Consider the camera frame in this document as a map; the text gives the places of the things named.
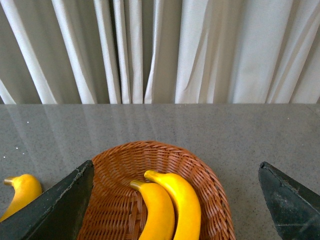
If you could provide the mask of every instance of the curtain fold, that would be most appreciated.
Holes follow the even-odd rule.
[[[320,0],[0,3],[0,103],[320,99]]]

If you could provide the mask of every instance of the speckled countertop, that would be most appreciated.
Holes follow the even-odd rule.
[[[157,140],[216,173],[238,240],[280,239],[258,180],[267,161],[320,194],[320,105],[0,105],[0,179],[30,173],[48,189],[114,146]],[[0,184],[0,215],[13,197]]]

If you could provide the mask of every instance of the gray countertop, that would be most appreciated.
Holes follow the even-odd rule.
[[[30,173],[44,189],[117,145],[188,149],[218,176],[238,240],[280,239],[258,180],[267,161],[320,193],[320,105],[0,105],[0,179]],[[14,191],[0,184],[0,215]]]

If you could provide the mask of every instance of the woven basket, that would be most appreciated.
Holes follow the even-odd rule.
[[[222,185],[191,152],[161,142],[137,141],[113,147],[92,161],[93,189],[78,240],[139,238],[148,212],[129,182],[146,181],[146,170],[179,174],[193,186],[201,206],[200,240],[236,239]]]

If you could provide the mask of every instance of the countertop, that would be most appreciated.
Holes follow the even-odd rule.
[[[267,161],[320,194],[320,104],[0,105],[0,179],[30,173],[48,189],[85,160],[156,140],[218,176],[238,240],[277,240],[258,179]],[[14,190],[0,184],[0,215]]]

